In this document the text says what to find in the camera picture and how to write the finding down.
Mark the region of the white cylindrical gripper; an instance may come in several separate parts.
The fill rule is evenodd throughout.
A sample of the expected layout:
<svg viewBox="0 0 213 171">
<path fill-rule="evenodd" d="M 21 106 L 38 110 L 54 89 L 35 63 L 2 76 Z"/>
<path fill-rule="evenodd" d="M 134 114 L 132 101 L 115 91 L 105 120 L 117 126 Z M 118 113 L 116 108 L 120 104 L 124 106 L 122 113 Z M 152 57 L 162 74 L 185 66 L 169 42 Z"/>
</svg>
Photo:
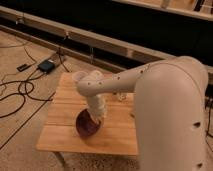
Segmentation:
<svg viewBox="0 0 213 171">
<path fill-rule="evenodd" d="M 96 124 L 101 126 L 104 123 L 104 115 L 107 111 L 105 98 L 102 95 L 95 95 L 87 98 L 88 112 L 96 117 Z"/>
</svg>

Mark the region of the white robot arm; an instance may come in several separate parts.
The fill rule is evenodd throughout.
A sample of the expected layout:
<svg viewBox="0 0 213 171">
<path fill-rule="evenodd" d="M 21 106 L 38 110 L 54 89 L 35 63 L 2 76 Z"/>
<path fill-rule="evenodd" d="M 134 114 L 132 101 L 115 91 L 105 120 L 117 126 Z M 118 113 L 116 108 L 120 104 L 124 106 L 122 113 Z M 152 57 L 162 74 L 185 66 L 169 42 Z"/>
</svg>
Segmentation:
<svg viewBox="0 0 213 171">
<path fill-rule="evenodd" d="M 103 93 L 131 93 L 140 171 L 206 171 L 208 72 L 195 58 L 159 60 L 111 76 L 73 74 L 93 119 L 105 115 Z"/>
</svg>

